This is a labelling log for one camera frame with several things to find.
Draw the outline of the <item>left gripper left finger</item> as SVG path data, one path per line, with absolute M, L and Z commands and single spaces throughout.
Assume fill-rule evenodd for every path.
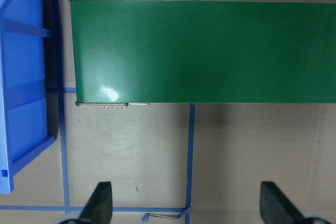
M 78 223 L 110 223 L 112 219 L 111 182 L 99 182 L 78 217 Z

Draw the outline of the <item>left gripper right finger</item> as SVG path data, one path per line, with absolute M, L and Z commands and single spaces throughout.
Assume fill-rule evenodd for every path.
M 259 212 L 266 224 L 310 223 L 274 182 L 261 182 Z

